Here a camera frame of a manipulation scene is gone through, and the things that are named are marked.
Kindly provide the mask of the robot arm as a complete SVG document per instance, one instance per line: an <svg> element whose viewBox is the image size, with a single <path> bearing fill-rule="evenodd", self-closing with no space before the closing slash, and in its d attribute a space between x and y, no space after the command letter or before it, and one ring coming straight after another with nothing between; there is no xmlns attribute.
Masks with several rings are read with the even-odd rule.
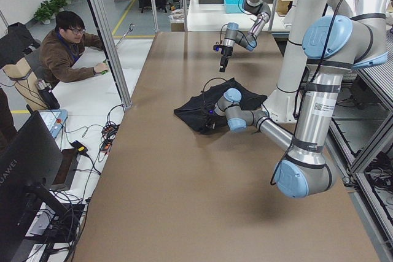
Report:
<svg viewBox="0 0 393 262"><path fill-rule="evenodd" d="M256 20L246 34L239 30L237 23L227 23L223 41L214 46L214 50L219 50L221 53L220 72L225 72L229 57L232 56L233 47L236 44L250 52L256 48L257 37L271 18L270 7L263 0L243 0L242 10L255 16Z"/></svg>
<svg viewBox="0 0 393 262"><path fill-rule="evenodd" d="M243 110L241 93L231 88L215 104L231 130L255 126L285 153L271 183L290 198L304 198L333 187L337 172L323 149L343 76L387 61L385 12L389 0L297 0L276 89L258 110ZM248 33L229 23L214 50L224 71L233 47L253 50L269 21L263 0L244 0L256 17Z"/></svg>

